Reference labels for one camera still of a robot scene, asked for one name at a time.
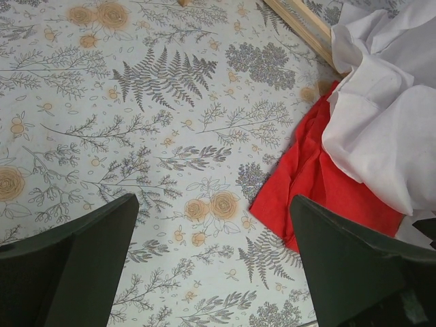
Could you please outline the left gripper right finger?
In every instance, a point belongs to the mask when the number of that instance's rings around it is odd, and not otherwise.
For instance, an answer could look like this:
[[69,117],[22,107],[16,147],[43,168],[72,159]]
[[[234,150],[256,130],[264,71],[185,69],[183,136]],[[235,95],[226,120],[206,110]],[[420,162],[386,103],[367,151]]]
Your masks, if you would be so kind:
[[290,215],[319,326],[434,326],[435,251],[295,196]]

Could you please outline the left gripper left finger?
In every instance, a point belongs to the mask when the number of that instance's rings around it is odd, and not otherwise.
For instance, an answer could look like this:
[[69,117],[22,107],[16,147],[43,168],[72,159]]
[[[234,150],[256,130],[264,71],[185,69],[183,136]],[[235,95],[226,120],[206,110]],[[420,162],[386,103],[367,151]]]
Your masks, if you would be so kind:
[[1,246],[1,325],[106,326],[138,211],[128,193]]

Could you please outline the white button shirt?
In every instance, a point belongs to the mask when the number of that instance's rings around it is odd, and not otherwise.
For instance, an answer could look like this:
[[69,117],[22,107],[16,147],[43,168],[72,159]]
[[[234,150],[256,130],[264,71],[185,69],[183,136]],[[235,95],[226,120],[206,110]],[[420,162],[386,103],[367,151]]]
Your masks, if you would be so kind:
[[345,4],[331,29],[344,79],[322,135],[335,165],[400,212],[399,240],[435,248],[435,2],[394,18]]

